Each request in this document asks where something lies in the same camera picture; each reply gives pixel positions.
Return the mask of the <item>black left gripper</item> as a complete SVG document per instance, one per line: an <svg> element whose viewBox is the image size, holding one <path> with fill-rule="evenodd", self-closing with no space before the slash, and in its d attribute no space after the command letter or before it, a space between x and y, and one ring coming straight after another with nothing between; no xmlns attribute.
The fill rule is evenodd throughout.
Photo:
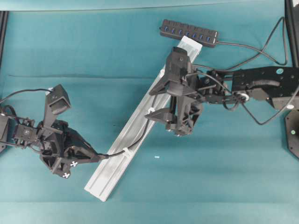
<svg viewBox="0 0 299 224"><path fill-rule="evenodd" d="M40 159L54 175L67 179L71 176L72 167L105 159L105 154L97 154L65 121L55 120L51 129L45 132L50 135L42 138Z"/></svg>

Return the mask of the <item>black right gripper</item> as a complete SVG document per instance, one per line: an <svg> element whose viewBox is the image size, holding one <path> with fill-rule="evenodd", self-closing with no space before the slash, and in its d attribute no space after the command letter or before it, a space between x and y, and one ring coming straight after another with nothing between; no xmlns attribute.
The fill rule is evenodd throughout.
<svg viewBox="0 0 299 224"><path fill-rule="evenodd" d="M150 90L149 95L155 96L168 93L171 95L169 108L161 108L145 115L146 119L166 124L165 129L177 136L189 135L203 111L201 94L198 91L184 91L182 95L167 90L171 75L164 76Z"/></svg>

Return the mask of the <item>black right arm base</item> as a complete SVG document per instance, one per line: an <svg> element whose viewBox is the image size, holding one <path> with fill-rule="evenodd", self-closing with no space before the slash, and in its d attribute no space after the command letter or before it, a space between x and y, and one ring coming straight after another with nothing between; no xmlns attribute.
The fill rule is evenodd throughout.
<svg viewBox="0 0 299 224"><path fill-rule="evenodd" d="M291 110L285 116L285 131L289 151L299 158L299 111Z"/></svg>

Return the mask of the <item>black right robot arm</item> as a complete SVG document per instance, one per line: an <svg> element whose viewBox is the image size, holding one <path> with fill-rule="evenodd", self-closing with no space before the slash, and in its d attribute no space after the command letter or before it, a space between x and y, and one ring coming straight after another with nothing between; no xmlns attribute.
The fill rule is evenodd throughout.
<svg viewBox="0 0 299 224"><path fill-rule="evenodd" d="M260 67L231 72L197 69L166 71L150 95L167 93L170 106L149 112L145 117L165 124L177 136L189 135L202 113L203 104L223 105L229 111L244 106L251 98L268 102L274 109L299 108L299 69Z"/></svg>

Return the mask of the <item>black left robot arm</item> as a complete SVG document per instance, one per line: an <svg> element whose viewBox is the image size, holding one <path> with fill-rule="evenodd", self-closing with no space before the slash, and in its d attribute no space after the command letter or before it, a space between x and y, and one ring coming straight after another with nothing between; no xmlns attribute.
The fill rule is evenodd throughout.
<svg viewBox="0 0 299 224"><path fill-rule="evenodd" d="M1 114L17 120L13 132L14 144L5 144L21 148L38 147L36 152L41 161L51 173L62 178L69 178L71 168L78 164L95 163L108 158L107 154L97 153L66 121L56 119L49 127L41 121L37 127L33 127L34 120L23 119L20 122L21 118L16 116L15 111L12 115Z"/></svg>

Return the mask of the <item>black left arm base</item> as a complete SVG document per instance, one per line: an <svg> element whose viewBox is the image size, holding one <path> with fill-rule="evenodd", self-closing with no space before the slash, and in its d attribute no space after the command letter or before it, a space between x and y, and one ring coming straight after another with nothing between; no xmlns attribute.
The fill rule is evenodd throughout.
<svg viewBox="0 0 299 224"><path fill-rule="evenodd" d="M0 143L0 153L1 153L3 150L5 150L5 148L6 148L6 145Z"/></svg>

